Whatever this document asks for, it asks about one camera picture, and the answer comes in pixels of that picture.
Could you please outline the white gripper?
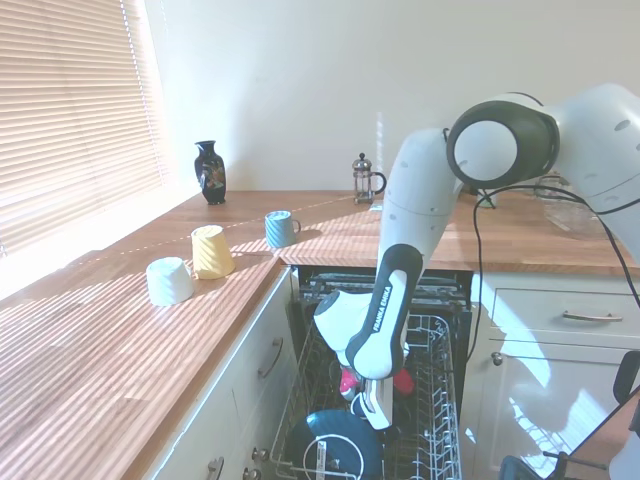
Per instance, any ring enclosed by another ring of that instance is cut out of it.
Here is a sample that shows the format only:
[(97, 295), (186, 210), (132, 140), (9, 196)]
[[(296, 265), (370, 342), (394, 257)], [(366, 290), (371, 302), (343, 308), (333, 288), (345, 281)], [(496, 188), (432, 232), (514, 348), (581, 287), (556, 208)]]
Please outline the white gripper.
[(393, 380), (365, 380), (363, 390), (351, 402), (351, 412), (377, 431), (393, 423)]

